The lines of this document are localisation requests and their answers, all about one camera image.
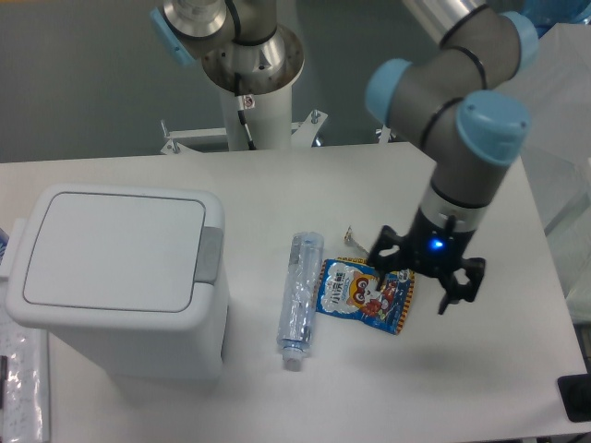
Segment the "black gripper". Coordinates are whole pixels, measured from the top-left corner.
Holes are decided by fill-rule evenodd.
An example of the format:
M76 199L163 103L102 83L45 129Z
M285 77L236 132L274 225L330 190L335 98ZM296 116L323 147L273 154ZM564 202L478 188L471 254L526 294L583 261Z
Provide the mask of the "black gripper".
M484 279L487 261L482 257L464 258L475 230L446 231L430 221L418 209L409 232L402 237L389 225L384 225L370 248L367 264L377 276L381 289L389 273L410 269L419 274L438 278L445 291L438 309L443 315L449 305L461 301L473 303ZM466 282L459 282L455 272L462 270Z

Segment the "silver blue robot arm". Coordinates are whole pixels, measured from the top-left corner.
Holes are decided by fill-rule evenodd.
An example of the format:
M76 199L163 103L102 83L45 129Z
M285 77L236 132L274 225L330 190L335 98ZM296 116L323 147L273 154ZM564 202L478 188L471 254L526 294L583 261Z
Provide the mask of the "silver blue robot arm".
M442 306L473 302L485 275L464 252L520 153L530 117L500 84L530 65L534 25L484 1L409 1L407 9L439 46L429 62L382 64L370 78L370 114L423 151L435 168L406 235L383 227L368 256L380 277L411 269L436 279ZM230 98L229 147L289 145L291 108L257 117L261 99L289 89L300 74L301 43L277 19L273 1L165 1L151 11L163 46L181 65L200 63Z

